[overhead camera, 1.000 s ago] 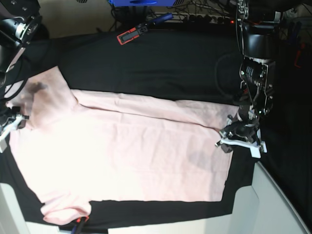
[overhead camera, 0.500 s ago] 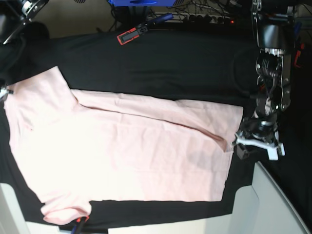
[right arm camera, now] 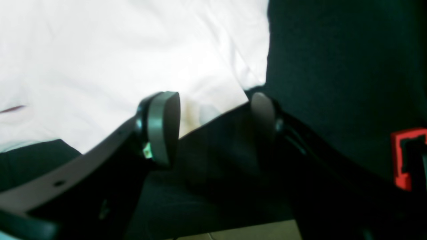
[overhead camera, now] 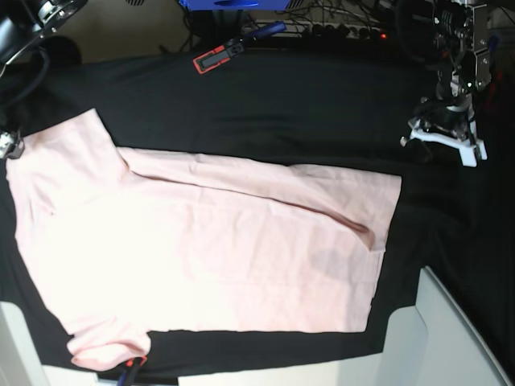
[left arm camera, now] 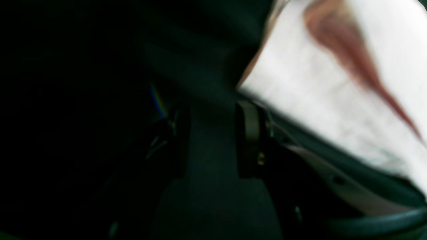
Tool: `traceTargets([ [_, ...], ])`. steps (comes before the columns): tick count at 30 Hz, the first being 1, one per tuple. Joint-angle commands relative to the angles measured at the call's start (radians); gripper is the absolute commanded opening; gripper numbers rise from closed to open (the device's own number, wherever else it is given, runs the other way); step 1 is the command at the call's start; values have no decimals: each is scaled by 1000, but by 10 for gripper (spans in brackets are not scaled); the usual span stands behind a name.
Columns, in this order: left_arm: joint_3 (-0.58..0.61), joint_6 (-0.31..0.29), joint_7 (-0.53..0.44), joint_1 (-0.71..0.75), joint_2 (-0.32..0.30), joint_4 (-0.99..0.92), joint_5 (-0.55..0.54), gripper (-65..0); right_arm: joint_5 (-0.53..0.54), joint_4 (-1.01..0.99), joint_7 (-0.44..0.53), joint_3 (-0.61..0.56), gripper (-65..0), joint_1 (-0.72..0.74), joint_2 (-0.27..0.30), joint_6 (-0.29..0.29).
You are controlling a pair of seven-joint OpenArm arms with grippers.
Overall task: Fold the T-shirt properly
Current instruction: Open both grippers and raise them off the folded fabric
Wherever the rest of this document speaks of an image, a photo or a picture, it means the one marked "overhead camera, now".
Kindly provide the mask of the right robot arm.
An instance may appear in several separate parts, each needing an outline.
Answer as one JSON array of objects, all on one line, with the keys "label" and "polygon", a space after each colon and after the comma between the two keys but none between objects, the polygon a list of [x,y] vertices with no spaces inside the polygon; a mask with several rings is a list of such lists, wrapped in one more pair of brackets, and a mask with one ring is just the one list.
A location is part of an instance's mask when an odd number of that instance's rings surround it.
[{"label": "right robot arm", "polygon": [[31,94],[51,68],[78,65],[76,43],[56,32],[86,1],[1,2],[1,158],[24,150],[14,106]]}]

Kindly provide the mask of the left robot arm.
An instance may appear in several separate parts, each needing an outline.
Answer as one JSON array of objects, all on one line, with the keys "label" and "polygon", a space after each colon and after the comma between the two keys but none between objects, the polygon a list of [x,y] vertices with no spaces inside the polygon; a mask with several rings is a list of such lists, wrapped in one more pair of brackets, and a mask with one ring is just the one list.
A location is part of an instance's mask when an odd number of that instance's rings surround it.
[{"label": "left robot arm", "polygon": [[397,1],[393,11],[402,50],[437,75],[434,93],[416,105],[401,144],[437,143],[457,150],[463,166],[477,166],[488,158],[473,107],[492,79],[487,4]]}]

